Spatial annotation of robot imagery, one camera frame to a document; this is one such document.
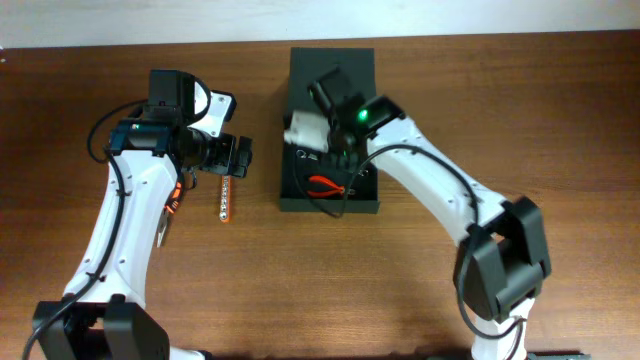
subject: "black connector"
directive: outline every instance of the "black connector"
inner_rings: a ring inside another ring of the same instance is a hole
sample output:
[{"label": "black connector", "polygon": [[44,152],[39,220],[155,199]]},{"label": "black connector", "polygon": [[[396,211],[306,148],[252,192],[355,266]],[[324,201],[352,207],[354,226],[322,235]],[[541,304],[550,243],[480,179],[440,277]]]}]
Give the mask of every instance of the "black connector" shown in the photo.
[{"label": "black connector", "polygon": [[[522,301],[538,296],[543,280],[551,274],[540,209],[526,197],[502,206],[505,211],[497,219],[469,229],[480,241],[464,281],[464,302],[481,318],[498,322],[506,320]],[[498,243],[493,234],[504,239]],[[458,248],[456,284],[467,244],[463,241]]]}]

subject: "white printed part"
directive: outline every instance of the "white printed part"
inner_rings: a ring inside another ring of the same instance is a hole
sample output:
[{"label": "white printed part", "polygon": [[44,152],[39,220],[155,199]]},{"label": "white printed part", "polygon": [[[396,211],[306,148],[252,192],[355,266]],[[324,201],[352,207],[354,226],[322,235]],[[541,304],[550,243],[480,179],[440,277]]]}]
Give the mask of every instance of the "white printed part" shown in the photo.
[{"label": "white printed part", "polygon": [[[177,173],[168,156],[152,156],[151,151],[127,150],[115,157],[124,178],[124,212],[116,243],[98,281],[79,300],[108,302],[113,294],[145,307],[145,280],[154,238],[165,202],[173,191]],[[118,180],[111,165],[107,191],[89,246],[64,294],[78,292],[94,273],[105,252],[118,209]]]},{"label": "white printed part", "polygon": [[[205,90],[198,84],[195,84],[195,113],[202,112],[207,107],[207,95]],[[219,94],[211,92],[211,105],[207,114],[199,121],[188,126],[189,129],[202,131],[211,136],[218,137],[222,132],[222,125],[229,111],[233,110],[233,102],[235,100],[231,95]]]},{"label": "white printed part", "polygon": [[[515,319],[529,318],[529,312],[533,307],[535,299],[527,299],[520,305],[515,307],[509,313],[509,319],[502,324],[496,321],[487,321],[479,316],[476,317],[476,327],[485,334],[497,335],[505,332],[509,326],[513,324]],[[520,335],[520,343],[516,350],[514,360],[524,360],[527,358],[527,350],[524,348],[524,338],[527,331],[527,323],[522,324],[522,335]],[[502,360],[506,359],[513,351],[513,346],[517,341],[518,329],[513,329],[507,336],[498,340],[487,340],[476,336],[473,346],[471,347],[471,356],[474,360]]]},{"label": "white printed part", "polygon": [[284,141],[326,153],[329,151],[329,130],[326,117],[295,110],[291,115],[291,126],[284,131]]},{"label": "white printed part", "polygon": [[[462,171],[422,135],[409,117],[392,120],[379,128],[376,136],[367,140],[367,152],[371,155],[394,144],[419,146],[456,169],[478,198],[480,225],[487,224],[504,211],[501,205],[504,196],[487,189]],[[447,169],[426,156],[402,149],[385,152],[372,163],[420,200],[444,226],[456,246],[468,236],[467,227],[473,223],[470,195]]]},{"label": "white printed part", "polygon": [[182,350],[171,346],[169,348],[169,359],[171,360],[204,360],[202,353],[193,350]]}]

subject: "black box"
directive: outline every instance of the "black box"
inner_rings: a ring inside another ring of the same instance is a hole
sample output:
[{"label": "black box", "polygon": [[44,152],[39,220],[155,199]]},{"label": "black box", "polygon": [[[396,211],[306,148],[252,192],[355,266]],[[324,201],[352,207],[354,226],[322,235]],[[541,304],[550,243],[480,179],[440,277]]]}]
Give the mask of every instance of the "black box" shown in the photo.
[{"label": "black box", "polygon": [[[318,49],[292,48],[289,71],[289,95],[284,116],[284,128],[290,125],[294,110],[303,110],[321,114],[309,96],[308,86],[314,81],[334,70],[336,67],[347,74],[351,85],[364,95],[365,99],[376,95],[375,68],[373,49]],[[318,160],[301,158],[299,150],[307,156],[315,155]],[[352,176],[354,164],[362,162],[362,158],[342,158],[327,155],[311,149],[284,144],[282,151],[282,187],[280,191],[280,210],[284,212],[317,212],[316,207],[299,191],[295,184],[294,173],[304,191],[325,191],[326,187],[309,184],[311,175],[322,175],[338,185],[346,185]],[[345,213],[376,214],[380,208],[378,201],[378,171],[369,165],[364,176],[358,176],[354,182],[355,194],[349,197]],[[339,195],[328,199],[316,200],[325,209],[337,213],[340,211],[342,197]]]}]

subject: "pliers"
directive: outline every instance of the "pliers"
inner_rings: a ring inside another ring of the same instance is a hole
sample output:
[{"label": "pliers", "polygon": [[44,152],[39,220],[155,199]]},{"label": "pliers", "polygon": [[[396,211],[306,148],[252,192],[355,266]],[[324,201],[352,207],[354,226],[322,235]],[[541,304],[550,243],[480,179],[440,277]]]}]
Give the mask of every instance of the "pliers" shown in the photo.
[{"label": "pliers", "polygon": [[[337,195],[337,194],[344,195],[344,186],[338,186],[336,185],[336,183],[327,179],[324,176],[313,175],[309,177],[308,181],[310,183],[323,184],[333,189],[333,190],[322,191],[322,192],[307,190],[307,194],[309,194],[309,196],[311,196],[312,198],[326,198],[326,197]],[[355,193],[356,193],[355,190],[349,189],[349,195],[355,195]]]}]

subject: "white object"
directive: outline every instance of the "white object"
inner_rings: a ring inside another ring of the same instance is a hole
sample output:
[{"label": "white object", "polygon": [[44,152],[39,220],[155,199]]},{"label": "white object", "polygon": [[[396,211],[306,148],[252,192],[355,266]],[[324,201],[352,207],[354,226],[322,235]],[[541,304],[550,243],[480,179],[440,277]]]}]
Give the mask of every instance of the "white object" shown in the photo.
[{"label": "white object", "polygon": [[326,117],[311,112],[294,110],[291,125],[284,131],[287,144],[304,146],[326,153],[329,151],[329,121]]},{"label": "white object", "polygon": [[[196,83],[194,97],[196,100],[195,113],[198,114],[207,106],[207,96],[205,90]],[[227,94],[211,92],[211,105],[207,114],[199,121],[188,126],[189,129],[202,131],[211,136],[218,137],[222,132],[222,124],[227,113],[232,110],[233,97]]]},{"label": "white object", "polygon": [[[520,305],[511,310],[509,313],[510,318],[505,320],[502,324],[499,324],[496,321],[487,321],[476,316],[476,327],[485,334],[502,334],[513,324],[516,318],[529,318],[529,312],[531,311],[534,302],[535,299],[527,299],[523,301]],[[522,324],[522,335],[520,335],[520,343],[518,344],[518,350],[513,357],[514,360],[524,360],[527,358],[527,350],[524,348],[524,336],[526,331],[527,323],[525,322]],[[486,340],[476,336],[473,346],[471,347],[471,355],[475,360],[506,359],[513,350],[513,346],[517,340],[517,335],[518,329],[516,328],[500,340]]]},{"label": "white object", "polygon": [[3,0],[0,11],[6,48],[638,27],[637,0]]},{"label": "white object", "polygon": [[[122,294],[126,302],[143,309],[145,279],[153,240],[165,202],[176,185],[177,173],[168,156],[152,156],[151,151],[127,150],[115,157],[124,178],[124,212],[116,244],[98,281],[79,302],[106,303],[113,294]],[[109,165],[107,191],[82,262],[64,293],[76,293],[88,281],[87,272],[95,272],[109,242],[118,208],[118,181]]]},{"label": "white object", "polygon": [[171,360],[204,360],[204,355],[193,350],[182,350],[171,346],[169,348],[169,359]]},{"label": "white object", "polygon": [[[389,145],[419,146],[436,155],[456,169],[472,186],[478,198],[480,225],[487,224],[504,212],[504,196],[493,192],[454,164],[422,135],[411,118],[394,119],[376,131],[377,136],[367,140],[370,154]],[[435,161],[410,150],[391,150],[376,157],[372,163],[391,175],[433,213],[453,239],[456,246],[469,234],[473,223],[469,194],[448,170]]]}]

